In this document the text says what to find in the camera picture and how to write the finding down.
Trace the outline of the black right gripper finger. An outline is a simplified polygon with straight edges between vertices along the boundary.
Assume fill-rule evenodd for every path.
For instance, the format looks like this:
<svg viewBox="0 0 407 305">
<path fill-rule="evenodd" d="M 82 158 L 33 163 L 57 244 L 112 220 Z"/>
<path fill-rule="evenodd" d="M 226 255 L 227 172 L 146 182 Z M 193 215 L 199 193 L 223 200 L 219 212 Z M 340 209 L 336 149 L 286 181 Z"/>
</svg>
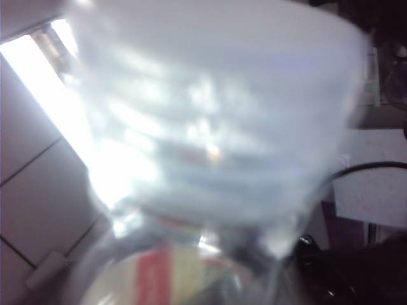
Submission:
<svg viewBox="0 0 407 305">
<path fill-rule="evenodd" d="M 302 304 L 406 304 L 406 232 L 355 250 L 302 236 L 291 259 Z"/>
</svg>

